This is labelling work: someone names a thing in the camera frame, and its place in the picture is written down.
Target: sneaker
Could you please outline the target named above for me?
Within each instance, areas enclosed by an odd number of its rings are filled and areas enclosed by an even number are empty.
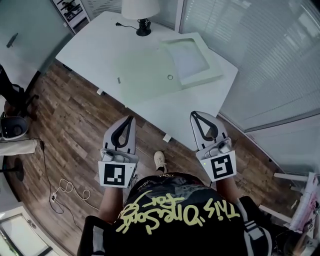
[[[157,151],[154,154],[154,163],[156,166],[156,170],[162,171],[163,173],[167,173],[166,160],[165,155],[161,151]]]

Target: black lamp base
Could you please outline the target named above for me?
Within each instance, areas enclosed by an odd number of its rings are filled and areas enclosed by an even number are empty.
[[[136,34],[140,37],[145,37],[151,33],[151,22],[147,18],[139,19],[139,28],[136,30]]]
[[[15,176],[19,181],[23,181],[25,177],[24,165],[20,158],[14,160],[14,167],[11,169],[2,169],[0,173],[15,173]]]

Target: white cloth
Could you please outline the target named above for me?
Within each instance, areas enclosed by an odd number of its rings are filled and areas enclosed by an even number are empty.
[[[0,141],[0,156],[14,156],[34,153],[38,141],[36,139]]]

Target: window blinds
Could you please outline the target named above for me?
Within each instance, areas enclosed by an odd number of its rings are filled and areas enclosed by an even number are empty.
[[[122,0],[82,0],[82,3],[91,20],[105,11],[121,13]],[[159,5],[160,12],[149,18],[150,21],[157,22],[167,26],[168,28],[174,29],[176,24],[178,1],[159,0]]]
[[[221,112],[244,131],[320,109],[320,14],[310,0],[186,0],[199,32],[239,73]]]

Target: white shoe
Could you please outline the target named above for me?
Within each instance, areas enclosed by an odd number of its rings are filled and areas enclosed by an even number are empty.
[[[156,169],[158,170],[159,167],[164,168],[164,173],[167,173],[167,167],[166,167],[166,160],[165,160],[165,155],[162,153],[162,151],[157,151],[154,153],[154,163],[156,166]]]

